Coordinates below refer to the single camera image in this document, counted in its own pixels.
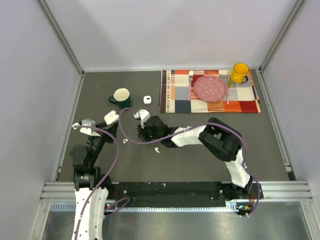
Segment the white oval charging case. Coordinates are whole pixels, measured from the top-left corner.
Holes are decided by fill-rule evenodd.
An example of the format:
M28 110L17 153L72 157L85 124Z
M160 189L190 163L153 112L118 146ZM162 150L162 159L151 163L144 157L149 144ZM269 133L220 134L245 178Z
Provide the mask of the white oval charging case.
M104 116L104 121L107 126L110 126L111 124L115 123L118 120L119 120L119 115L117 114L117 111L114 109Z

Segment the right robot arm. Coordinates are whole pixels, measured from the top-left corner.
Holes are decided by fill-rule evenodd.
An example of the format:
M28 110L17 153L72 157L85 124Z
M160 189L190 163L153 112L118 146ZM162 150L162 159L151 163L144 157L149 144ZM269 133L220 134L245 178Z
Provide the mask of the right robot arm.
M158 117L151 116L137 125L138 137L147 142L160 142L167 148L201 145L218 160L225 163L231 183L218 185L220 198L224 200L253 198L253 177L247 171L240 133L219 119L211 117L207 125L169 127Z

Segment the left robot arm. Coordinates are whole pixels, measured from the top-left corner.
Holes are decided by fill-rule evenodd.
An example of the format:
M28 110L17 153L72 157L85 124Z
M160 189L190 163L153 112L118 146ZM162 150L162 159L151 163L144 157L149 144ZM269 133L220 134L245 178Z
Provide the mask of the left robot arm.
M85 119L72 128L88 136L86 145L76 145L70 151L72 160L76 208L73 240L101 240L105 204L114 191L109 176L95 166L106 143L113 144L117 136L119 121L113 123Z

